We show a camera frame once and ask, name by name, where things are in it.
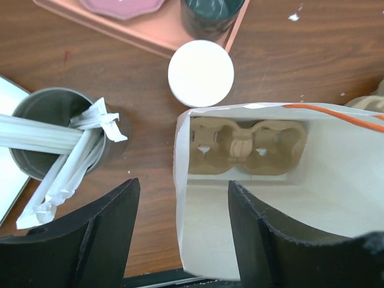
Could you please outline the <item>cream paper gift bag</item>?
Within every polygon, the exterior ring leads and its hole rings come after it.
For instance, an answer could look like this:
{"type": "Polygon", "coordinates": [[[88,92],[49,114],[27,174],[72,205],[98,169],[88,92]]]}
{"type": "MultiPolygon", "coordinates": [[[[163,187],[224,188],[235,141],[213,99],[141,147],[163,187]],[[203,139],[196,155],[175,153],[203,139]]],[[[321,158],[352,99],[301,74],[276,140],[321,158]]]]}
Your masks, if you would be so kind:
{"type": "Polygon", "coordinates": [[[190,109],[176,123],[173,179],[183,269],[198,276],[238,280],[229,181],[328,233],[353,238],[383,230],[383,113],[325,103],[190,109]],[[298,165],[283,175],[251,175],[238,167],[219,175],[190,174],[190,120],[201,116],[238,123],[298,121],[307,131],[307,143],[298,165]]]}

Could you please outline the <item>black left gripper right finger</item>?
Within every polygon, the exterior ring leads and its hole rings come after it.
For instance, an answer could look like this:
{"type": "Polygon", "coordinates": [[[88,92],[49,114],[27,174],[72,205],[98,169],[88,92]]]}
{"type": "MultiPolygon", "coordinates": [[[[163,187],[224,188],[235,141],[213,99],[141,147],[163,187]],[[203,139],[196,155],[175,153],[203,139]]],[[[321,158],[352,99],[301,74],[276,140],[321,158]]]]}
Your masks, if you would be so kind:
{"type": "Polygon", "coordinates": [[[227,195],[243,287],[383,287],[383,232],[347,238],[313,228],[236,181],[227,195]]]}

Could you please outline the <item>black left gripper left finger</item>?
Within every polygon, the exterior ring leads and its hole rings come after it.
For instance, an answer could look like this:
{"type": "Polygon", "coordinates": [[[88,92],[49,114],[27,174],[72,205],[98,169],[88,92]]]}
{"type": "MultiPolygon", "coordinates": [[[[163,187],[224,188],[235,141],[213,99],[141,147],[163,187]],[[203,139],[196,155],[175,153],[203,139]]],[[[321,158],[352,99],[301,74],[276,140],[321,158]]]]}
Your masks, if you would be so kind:
{"type": "Polygon", "coordinates": [[[121,287],[140,197],[137,178],[25,236],[1,238],[1,287],[121,287]]]}

